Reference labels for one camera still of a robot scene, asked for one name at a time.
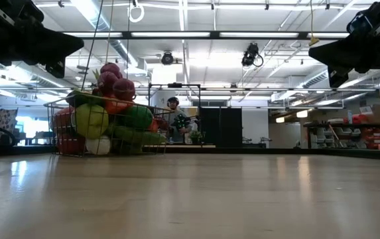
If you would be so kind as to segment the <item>green lime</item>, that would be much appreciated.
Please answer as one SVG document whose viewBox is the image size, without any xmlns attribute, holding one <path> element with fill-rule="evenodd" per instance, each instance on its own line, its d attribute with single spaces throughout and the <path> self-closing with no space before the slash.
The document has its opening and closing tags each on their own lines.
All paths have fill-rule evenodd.
<svg viewBox="0 0 380 239">
<path fill-rule="evenodd" d="M 153 115 L 148 107 L 131 106 L 123 112 L 123 122 L 127 127 L 147 129 L 153 122 Z"/>
</svg>

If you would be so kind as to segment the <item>black metal stand frame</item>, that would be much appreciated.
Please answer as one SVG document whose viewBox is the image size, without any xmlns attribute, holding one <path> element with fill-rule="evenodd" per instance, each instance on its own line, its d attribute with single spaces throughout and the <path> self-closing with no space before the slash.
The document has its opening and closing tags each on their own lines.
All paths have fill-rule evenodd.
<svg viewBox="0 0 380 239">
<path fill-rule="evenodd" d="M 166 115 L 172 111 L 167 106 L 167 100 L 171 97 L 177 97 L 179 100 L 179 108 L 190 118 L 190 125 L 192 129 L 197 129 L 196 123 L 194 122 L 198 116 L 198 110 L 196 110 L 196 115 L 190 115 L 187 111 L 180 107 L 180 104 L 184 101 L 180 98 L 187 98 L 189 102 L 192 101 L 192 95 L 198 97 L 198 101 L 201 100 L 201 85 L 199 84 L 183 84 L 183 83 L 166 83 L 166 84 L 152 84 L 149 83 L 148 89 L 148 103 L 150 106 L 155 108 L 156 119 L 165 119 Z M 168 130 L 161 130 L 166 133 L 166 142 L 168 144 L 186 145 L 191 144 L 189 139 L 190 132 L 185 135 L 184 143 L 169 143 L 167 138 Z"/>
</svg>

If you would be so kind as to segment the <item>yellow hanging tag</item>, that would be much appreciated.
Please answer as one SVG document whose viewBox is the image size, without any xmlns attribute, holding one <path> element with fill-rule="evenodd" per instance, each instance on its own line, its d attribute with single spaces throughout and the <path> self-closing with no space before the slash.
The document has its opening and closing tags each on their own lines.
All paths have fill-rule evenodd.
<svg viewBox="0 0 380 239">
<path fill-rule="evenodd" d="M 310 7 L 310 42 L 308 43 L 308 46 L 313 46 L 316 43 L 318 43 L 320 39 L 314 36 L 314 10 L 313 10 L 313 5 L 312 5 L 312 0 L 309 0 L 309 7 Z"/>
</svg>

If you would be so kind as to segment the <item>black metal table frame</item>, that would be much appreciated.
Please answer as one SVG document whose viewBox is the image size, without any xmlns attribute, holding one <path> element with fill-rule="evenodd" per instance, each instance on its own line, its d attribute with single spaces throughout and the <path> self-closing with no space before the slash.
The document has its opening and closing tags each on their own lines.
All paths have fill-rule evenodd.
<svg viewBox="0 0 380 239">
<path fill-rule="evenodd" d="M 58 150 L 51 145 L 31 145 L 0 147 L 0 156 L 33 155 L 56 153 Z M 364 159 L 380 160 L 380 150 L 372 149 L 263 149 L 260 147 L 179 147 L 177 145 L 167 145 L 165 147 L 144 147 L 144 153 L 177 153 L 177 154 L 254 154 L 254 155 L 328 155 L 339 157 L 355 157 Z"/>
</svg>

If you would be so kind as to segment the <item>pile of purple onions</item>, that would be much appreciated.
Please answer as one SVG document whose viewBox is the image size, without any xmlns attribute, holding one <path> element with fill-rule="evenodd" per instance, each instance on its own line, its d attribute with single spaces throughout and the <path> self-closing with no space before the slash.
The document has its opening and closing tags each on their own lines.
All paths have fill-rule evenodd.
<svg viewBox="0 0 380 239">
<path fill-rule="evenodd" d="M 114 96 L 118 100 L 132 102 L 135 95 L 135 85 L 124 78 L 118 65 L 106 63 L 100 69 L 97 86 L 103 96 Z"/>
</svg>

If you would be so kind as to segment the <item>long smooth green cucumber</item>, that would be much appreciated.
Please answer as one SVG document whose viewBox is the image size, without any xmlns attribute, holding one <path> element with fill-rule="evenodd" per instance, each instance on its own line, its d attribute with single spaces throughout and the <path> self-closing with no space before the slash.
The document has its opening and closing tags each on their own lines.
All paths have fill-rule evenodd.
<svg viewBox="0 0 380 239">
<path fill-rule="evenodd" d="M 110 125 L 106 129 L 105 134 L 114 139 L 120 139 L 137 145 L 157 145 L 166 142 L 166 137 L 163 134 L 151 131 L 139 131 L 122 125 Z"/>
</svg>

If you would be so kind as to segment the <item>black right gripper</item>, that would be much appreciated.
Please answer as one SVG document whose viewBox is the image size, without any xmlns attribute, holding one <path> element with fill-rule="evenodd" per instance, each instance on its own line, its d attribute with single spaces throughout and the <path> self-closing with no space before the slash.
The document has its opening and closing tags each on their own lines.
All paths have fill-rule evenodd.
<svg viewBox="0 0 380 239">
<path fill-rule="evenodd" d="M 328 66 L 329 84 L 338 88 L 348 80 L 350 71 L 365 73 L 372 68 L 379 43 L 380 26 L 368 33 L 349 33 L 344 39 L 315 46 L 308 52 L 311 58 Z"/>
</svg>

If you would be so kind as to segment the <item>yellow-green apple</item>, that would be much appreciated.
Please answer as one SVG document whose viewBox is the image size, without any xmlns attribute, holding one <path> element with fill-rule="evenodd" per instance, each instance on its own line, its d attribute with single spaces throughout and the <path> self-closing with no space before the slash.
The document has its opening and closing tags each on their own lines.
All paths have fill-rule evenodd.
<svg viewBox="0 0 380 239">
<path fill-rule="evenodd" d="M 82 104 L 70 116 L 74 131 L 87 139 L 99 139 L 109 126 L 109 114 L 99 105 Z"/>
</svg>

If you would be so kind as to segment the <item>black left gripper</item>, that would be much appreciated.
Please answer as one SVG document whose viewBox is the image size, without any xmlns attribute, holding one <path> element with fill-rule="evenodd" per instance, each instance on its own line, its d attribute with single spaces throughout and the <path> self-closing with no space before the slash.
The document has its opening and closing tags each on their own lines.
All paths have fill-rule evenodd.
<svg viewBox="0 0 380 239">
<path fill-rule="evenodd" d="M 56 78 L 65 74 L 65 58 L 80 50 L 81 38 L 47 29 L 36 6 L 0 6 L 0 19 L 12 34 L 16 53 L 29 65 L 42 64 Z"/>
</svg>

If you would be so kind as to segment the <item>orange carrot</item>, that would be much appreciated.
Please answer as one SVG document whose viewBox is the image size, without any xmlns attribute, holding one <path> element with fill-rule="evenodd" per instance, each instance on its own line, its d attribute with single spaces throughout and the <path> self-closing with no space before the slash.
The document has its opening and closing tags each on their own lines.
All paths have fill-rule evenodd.
<svg viewBox="0 0 380 239">
<path fill-rule="evenodd" d="M 108 114 L 119 114 L 133 106 L 133 102 L 117 101 L 113 98 L 104 100 L 104 109 Z"/>
</svg>

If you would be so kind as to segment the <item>small potted plant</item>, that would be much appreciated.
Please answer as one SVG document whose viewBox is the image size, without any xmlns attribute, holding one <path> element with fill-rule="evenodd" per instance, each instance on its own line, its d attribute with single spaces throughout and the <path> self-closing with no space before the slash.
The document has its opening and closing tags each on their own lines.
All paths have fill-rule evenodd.
<svg viewBox="0 0 380 239">
<path fill-rule="evenodd" d="M 204 132 L 200 132 L 198 130 L 191 131 L 189 138 L 193 145 L 201 145 L 204 139 Z"/>
</svg>

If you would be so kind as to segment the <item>copper wire basket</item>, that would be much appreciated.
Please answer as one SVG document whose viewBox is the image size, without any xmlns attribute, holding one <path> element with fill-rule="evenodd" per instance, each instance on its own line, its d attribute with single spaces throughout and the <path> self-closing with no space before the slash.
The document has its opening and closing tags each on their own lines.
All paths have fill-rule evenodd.
<svg viewBox="0 0 380 239">
<path fill-rule="evenodd" d="M 134 98 L 130 91 L 73 90 L 45 103 L 58 154 L 83 157 L 158 151 L 168 141 L 172 112 L 139 104 Z"/>
</svg>

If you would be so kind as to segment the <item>black horizontal metal beam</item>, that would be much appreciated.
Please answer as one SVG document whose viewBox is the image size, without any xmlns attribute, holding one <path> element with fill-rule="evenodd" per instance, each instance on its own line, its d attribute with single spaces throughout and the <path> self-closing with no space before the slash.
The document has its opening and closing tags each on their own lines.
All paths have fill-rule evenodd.
<svg viewBox="0 0 380 239">
<path fill-rule="evenodd" d="M 299 31 L 64 31 L 64 34 L 79 37 L 81 39 L 107 40 L 112 35 L 113 39 L 256 39 L 256 40 L 308 40 L 310 32 Z M 314 32 L 314 36 L 325 40 L 344 39 L 348 36 L 345 32 Z"/>
</svg>

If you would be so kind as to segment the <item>black partition panel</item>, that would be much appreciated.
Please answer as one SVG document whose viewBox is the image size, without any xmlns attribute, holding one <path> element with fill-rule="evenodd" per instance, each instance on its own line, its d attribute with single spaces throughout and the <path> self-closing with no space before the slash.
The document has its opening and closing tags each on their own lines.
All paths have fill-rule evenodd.
<svg viewBox="0 0 380 239">
<path fill-rule="evenodd" d="M 241 108 L 201 108 L 204 143 L 216 147 L 241 147 L 243 141 Z"/>
</svg>

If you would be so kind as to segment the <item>dark purple eggplant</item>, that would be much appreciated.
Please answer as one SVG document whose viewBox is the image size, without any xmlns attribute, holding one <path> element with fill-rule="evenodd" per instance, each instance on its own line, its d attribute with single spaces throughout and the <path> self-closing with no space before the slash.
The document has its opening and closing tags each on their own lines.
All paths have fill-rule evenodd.
<svg viewBox="0 0 380 239">
<path fill-rule="evenodd" d="M 87 104 L 91 100 L 91 96 L 85 92 L 79 90 L 71 91 L 67 96 L 65 101 L 72 107 L 77 108 L 82 104 Z"/>
</svg>

